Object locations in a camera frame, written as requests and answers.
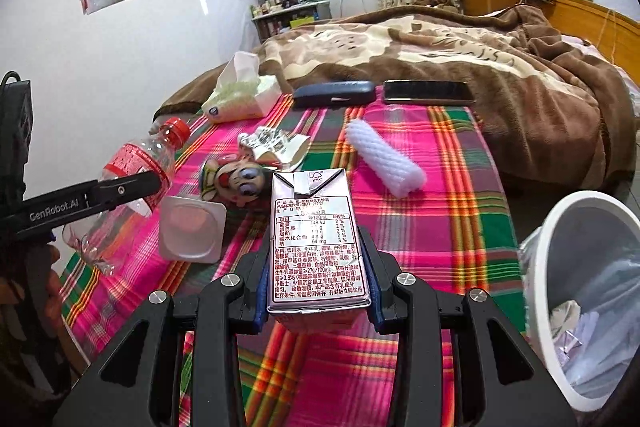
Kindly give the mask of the clear plastic bottle red cap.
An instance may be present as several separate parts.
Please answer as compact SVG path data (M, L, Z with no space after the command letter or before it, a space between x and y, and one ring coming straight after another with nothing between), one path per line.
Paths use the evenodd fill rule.
M87 265L112 275L125 262L137 233L168 193L176 153L189 138L188 125L172 117L146 138L126 142L107 161L101 180L115 192L115 206L63 229L64 242Z

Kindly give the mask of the milk carton box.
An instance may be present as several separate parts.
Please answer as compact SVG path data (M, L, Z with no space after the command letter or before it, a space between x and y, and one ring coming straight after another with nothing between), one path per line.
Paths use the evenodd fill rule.
M272 179L267 311L294 333L350 329L371 303L344 169Z

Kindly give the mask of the patterned paper cup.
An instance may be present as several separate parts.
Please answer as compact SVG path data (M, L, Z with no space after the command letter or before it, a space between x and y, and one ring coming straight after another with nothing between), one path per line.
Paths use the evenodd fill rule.
M259 126L252 133L238 136L239 153L243 158L264 167L291 172L302 165L310 149L309 135Z

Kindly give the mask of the white plastic yogurt cup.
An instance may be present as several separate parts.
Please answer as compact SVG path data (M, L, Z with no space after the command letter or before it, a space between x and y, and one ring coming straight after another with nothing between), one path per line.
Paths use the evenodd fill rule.
M219 202L166 196L160 202L160 257L212 265L221 257L227 208Z

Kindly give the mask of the pink green plaid blanket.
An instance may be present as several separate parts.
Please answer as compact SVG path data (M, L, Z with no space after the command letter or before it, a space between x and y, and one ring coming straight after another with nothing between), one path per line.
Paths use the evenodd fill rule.
M367 121L418 164L420 192L397 198L346 141L346 124ZM360 108L298 110L280 98L268 127L308 135L304 168L342 168L357 221L381 251L439 291L486 289L516 325L525 322L520 268L506 196L480 128L464 108L374 102ZM264 206L230 208L216 265L169 262L158 252L158 222L134 240L120 270L106 277L73 256L62 274L63 315L82 351L96 357L141 300L155 289L196 293L257 249ZM378 335L367 317L350 329L294 334L277 322L238 340L245 416L251 426L382 426L392 394L397 340Z

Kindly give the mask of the tissue pack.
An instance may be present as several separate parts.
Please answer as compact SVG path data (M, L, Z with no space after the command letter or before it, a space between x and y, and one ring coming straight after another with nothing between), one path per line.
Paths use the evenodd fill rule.
M201 109L212 124L259 119L269 114L281 95L276 76L259 74L258 56L239 51L224 66Z

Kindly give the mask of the black smartphone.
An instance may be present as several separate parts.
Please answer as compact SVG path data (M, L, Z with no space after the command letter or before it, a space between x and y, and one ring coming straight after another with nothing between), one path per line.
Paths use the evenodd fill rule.
M386 80L383 101L386 104L471 106L475 98L463 81Z

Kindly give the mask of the dark blue glasses case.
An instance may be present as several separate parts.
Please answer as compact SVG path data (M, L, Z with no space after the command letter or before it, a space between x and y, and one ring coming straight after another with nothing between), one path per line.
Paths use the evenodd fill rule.
M315 83L293 93L296 108L365 106L375 100L375 84L367 80Z

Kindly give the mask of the brown patterned bed blanket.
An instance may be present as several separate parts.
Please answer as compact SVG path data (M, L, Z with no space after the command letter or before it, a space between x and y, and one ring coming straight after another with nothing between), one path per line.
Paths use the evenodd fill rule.
M304 25L256 53L284 92L338 80L463 81L510 178L602 188L636 167L639 121L624 77L533 6L495 17L400 6Z

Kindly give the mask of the cluttered side table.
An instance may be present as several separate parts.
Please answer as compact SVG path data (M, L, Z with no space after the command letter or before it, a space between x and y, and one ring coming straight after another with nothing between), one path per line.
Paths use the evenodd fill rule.
M276 35L295 29L299 26L317 23L319 20L332 18L330 0L306 0L291 5L286 9L278 9L270 13L256 15L252 18L258 39L264 42Z

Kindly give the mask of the wooden bed headboard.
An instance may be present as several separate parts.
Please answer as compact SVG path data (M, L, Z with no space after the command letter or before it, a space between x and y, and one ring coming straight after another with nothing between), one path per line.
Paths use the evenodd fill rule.
M609 62L620 66L639 84L638 22L586 0L551 0L539 7L562 34L589 41Z

